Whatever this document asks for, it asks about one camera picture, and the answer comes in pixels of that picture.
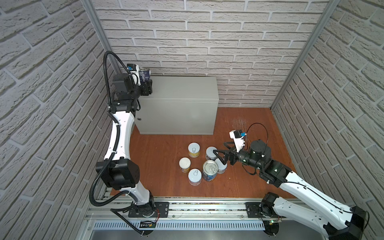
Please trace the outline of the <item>large blue can gold lid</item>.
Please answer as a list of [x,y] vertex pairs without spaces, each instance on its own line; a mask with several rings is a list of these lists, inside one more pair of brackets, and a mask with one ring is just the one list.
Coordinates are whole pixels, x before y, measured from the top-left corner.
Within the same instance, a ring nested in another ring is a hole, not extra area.
[[203,179],[211,182],[218,174],[218,165],[215,161],[207,160],[203,164]]

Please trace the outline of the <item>tall dark blue can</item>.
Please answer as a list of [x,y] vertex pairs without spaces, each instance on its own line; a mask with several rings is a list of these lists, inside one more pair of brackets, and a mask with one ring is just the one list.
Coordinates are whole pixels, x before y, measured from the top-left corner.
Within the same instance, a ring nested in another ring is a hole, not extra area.
[[140,69],[139,77],[141,83],[149,82],[151,80],[151,70],[148,68]]

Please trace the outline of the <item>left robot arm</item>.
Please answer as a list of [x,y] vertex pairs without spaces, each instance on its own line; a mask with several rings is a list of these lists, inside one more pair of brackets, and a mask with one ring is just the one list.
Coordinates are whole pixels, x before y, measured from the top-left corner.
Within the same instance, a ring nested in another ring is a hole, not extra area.
[[[112,83],[115,92],[107,91],[107,114],[113,124],[111,139],[105,159],[96,164],[97,176],[91,185],[89,200],[93,206],[101,207],[122,195],[128,195],[133,199],[133,203],[121,211],[133,210],[149,218],[157,213],[154,197],[140,182],[140,168],[130,156],[135,114],[141,108],[139,103],[141,81],[138,74],[130,73],[115,75]],[[106,201],[98,202],[95,199],[95,189],[99,181],[117,190],[118,193]]]

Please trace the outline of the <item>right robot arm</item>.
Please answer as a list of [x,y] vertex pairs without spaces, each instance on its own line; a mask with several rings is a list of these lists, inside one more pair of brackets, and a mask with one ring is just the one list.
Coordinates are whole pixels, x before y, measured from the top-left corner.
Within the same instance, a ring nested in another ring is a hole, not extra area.
[[267,193],[259,204],[263,217],[281,216],[301,223],[329,240],[360,240],[369,222],[369,213],[349,207],[327,196],[307,183],[291,168],[272,159],[271,149],[261,140],[253,141],[249,150],[230,147],[213,153],[225,164],[241,163],[255,169],[267,184],[282,189],[307,206],[291,203],[274,193]]

